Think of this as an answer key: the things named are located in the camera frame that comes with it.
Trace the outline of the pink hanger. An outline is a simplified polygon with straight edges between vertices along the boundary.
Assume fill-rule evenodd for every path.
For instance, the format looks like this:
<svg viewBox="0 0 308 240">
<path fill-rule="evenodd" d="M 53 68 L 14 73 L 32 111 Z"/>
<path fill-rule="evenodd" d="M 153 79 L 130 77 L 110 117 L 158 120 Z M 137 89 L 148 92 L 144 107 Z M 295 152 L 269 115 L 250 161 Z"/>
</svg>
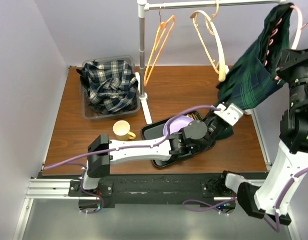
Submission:
<svg viewBox="0 0 308 240">
<path fill-rule="evenodd" d="M 285 2 L 274 7 L 264 21 L 265 39 L 261 61 L 273 81 L 280 84 L 282 79 L 276 74 L 276 66 L 283 49 L 296 50 L 302 31 L 308 26 L 301 9 L 294 3 Z"/>
</svg>

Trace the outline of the green plaid skirt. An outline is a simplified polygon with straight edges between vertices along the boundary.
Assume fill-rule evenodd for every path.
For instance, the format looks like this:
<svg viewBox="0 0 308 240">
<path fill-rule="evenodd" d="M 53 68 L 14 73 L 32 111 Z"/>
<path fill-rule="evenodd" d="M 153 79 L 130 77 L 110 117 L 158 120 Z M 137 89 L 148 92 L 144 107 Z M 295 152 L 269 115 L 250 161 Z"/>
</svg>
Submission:
<svg viewBox="0 0 308 240">
<path fill-rule="evenodd" d="M 291 7 L 292 3 L 283 3 L 269 12 L 258 38 L 218 84 L 217 104 L 253 109 L 284 85 L 283 80 L 276 80 L 276 68 L 282 50 L 290 47 Z"/>
</svg>

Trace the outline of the orange plastic hanger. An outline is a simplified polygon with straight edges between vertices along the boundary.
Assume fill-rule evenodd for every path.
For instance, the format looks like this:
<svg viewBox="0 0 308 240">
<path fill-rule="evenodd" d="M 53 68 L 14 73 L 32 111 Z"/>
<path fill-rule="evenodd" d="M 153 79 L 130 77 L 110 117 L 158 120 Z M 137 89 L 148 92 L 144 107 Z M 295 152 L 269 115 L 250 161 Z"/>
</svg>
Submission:
<svg viewBox="0 0 308 240">
<path fill-rule="evenodd" d="M 175 15 L 172 15 L 168 20 L 162 21 L 160 18 L 160 23 L 156 32 L 154 44 L 147 62 L 147 66 L 144 73 L 144 86 L 148 85 L 149 79 L 156 66 L 156 63 L 162 53 L 163 48 L 174 28 L 175 25 Z"/>
</svg>

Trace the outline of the navy white plaid skirt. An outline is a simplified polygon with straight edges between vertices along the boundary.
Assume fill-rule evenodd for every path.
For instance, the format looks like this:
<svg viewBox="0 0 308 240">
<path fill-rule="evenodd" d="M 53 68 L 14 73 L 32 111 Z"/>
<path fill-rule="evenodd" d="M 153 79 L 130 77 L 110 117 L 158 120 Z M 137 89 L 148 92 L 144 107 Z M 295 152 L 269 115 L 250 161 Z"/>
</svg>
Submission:
<svg viewBox="0 0 308 240">
<path fill-rule="evenodd" d="M 108 115 L 135 108 L 138 82 L 127 61 L 117 59 L 101 63 L 92 60 L 76 72 L 94 112 Z"/>
</svg>

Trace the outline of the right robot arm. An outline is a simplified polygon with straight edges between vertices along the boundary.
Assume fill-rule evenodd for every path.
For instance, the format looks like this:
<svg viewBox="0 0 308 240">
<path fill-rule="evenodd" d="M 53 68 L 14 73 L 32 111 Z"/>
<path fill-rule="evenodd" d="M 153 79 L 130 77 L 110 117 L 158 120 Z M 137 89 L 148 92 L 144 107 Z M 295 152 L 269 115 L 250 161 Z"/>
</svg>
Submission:
<svg viewBox="0 0 308 240">
<path fill-rule="evenodd" d="M 277 225 L 289 225 L 289 202 L 308 172 L 308 49 L 285 49 L 277 68 L 288 83 L 289 107 L 280 121 L 280 141 L 275 161 L 262 186 L 230 171 L 213 184 L 221 196 L 234 192 L 250 216 L 269 216 Z"/>
</svg>

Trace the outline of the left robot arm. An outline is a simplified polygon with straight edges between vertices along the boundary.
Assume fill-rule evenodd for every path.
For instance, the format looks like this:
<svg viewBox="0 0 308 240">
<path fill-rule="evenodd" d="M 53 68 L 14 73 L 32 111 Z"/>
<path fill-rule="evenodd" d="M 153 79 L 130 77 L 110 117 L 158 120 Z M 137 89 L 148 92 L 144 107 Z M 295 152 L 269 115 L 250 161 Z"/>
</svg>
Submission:
<svg viewBox="0 0 308 240">
<path fill-rule="evenodd" d="M 87 155 L 88 165 L 80 183 L 80 191 L 86 196 L 96 193 L 98 182 L 110 174 L 110 167 L 126 162 L 151 160 L 166 167 L 178 161 L 211 149 L 218 136 L 230 127 L 218 111 L 210 111 L 204 119 L 193 120 L 183 126 L 180 116 L 171 117 L 153 139 L 110 140 L 100 135 L 91 145 Z"/>
</svg>

